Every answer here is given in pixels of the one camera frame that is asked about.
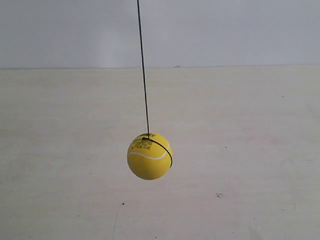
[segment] hanging ball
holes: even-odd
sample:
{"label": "hanging ball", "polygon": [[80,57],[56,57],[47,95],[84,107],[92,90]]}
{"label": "hanging ball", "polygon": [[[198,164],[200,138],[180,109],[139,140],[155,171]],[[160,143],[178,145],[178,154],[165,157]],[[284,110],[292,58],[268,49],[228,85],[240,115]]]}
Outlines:
{"label": "hanging ball", "polygon": [[144,180],[155,180],[172,166],[173,150],[169,142],[158,133],[141,134],[130,144],[127,162],[131,171]]}

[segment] white floor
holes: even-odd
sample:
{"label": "white floor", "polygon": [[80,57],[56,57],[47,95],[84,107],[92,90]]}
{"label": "white floor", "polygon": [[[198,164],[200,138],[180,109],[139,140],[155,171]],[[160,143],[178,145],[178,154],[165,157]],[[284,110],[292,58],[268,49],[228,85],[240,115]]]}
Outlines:
{"label": "white floor", "polygon": [[1,240],[316,240],[320,67],[0,71]]}

